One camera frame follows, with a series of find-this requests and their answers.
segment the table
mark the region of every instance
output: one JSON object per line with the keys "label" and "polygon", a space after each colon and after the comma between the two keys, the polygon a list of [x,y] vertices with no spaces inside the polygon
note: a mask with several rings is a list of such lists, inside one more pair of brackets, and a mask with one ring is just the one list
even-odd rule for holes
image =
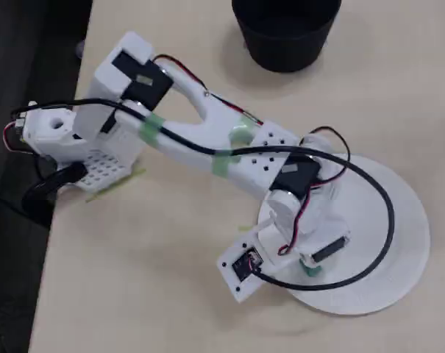
{"label": "table", "polygon": [[[430,261],[374,315],[317,313],[270,286],[237,304],[215,261],[257,203],[146,149],[147,172],[118,190],[59,198],[31,353],[445,352],[445,0],[344,0],[318,62],[286,75],[250,59],[228,0],[96,0],[78,96],[128,30],[261,118],[300,135],[331,124],[394,169],[427,210]],[[176,94],[157,109],[197,121]]]}

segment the rotating base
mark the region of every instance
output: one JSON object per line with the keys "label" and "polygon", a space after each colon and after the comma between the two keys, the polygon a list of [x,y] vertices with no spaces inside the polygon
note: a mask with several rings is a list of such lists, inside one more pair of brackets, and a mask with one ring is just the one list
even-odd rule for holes
{"label": "rotating base", "polygon": [[[430,254],[427,215],[412,188],[391,169],[373,160],[352,156],[352,162],[371,174],[391,197],[396,213],[391,248],[380,265],[356,283],[317,292],[290,290],[301,302],[340,315],[373,313],[399,301],[419,281]],[[377,256],[385,240],[387,213],[376,190],[347,171],[341,177],[332,207],[346,219],[351,230],[347,247],[325,260],[317,277],[309,277],[301,264],[293,263],[279,272],[277,279],[305,285],[337,282],[358,274]],[[263,202],[258,221],[267,219],[269,211],[270,207]],[[272,239],[270,232],[273,227],[259,233],[263,245],[264,239]]]}

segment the robotic arm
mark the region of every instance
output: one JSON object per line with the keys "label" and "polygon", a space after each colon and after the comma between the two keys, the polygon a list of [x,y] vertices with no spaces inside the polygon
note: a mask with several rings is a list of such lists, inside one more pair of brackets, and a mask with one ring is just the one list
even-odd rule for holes
{"label": "robotic arm", "polygon": [[[152,112],[171,88],[196,108],[200,124],[167,121]],[[348,243],[348,225],[330,208],[338,182],[321,182],[338,175],[336,164],[289,152],[225,153],[240,145],[302,146],[331,153],[322,136],[309,134],[301,139],[274,122],[234,109],[198,79],[163,58],[156,60],[151,45],[135,33],[126,34],[98,67],[87,96],[90,101],[122,102],[128,109],[90,103],[73,112],[57,106],[31,110],[17,120],[22,138],[39,155],[56,160],[58,169],[75,162],[86,167],[74,183],[79,188],[91,193],[107,188],[130,174],[144,146],[150,145],[268,202],[270,217],[217,260],[239,302],[263,284],[253,275],[254,268],[275,276],[300,260],[306,271],[319,269]],[[269,227],[271,235],[259,237],[260,230]]]}

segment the black pot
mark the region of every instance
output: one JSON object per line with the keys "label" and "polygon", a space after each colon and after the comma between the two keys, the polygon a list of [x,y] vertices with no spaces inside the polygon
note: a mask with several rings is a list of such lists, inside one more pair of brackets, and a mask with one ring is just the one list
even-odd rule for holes
{"label": "black pot", "polygon": [[341,0],[232,0],[253,60],[276,72],[316,61],[340,5]]}

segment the dark floor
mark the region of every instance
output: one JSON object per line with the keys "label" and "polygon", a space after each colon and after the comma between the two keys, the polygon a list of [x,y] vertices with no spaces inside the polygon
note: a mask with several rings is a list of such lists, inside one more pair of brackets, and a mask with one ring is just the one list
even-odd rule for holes
{"label": "dark floor", "polygon": [[[75,46],[90,7],[91,0],[0,0],[0,196],[17,205],[37,180],[29,155],[3,149],[2,128],[19,104],[74,97]],[[0,352],[28,351],[48,236],[0,205]]]}

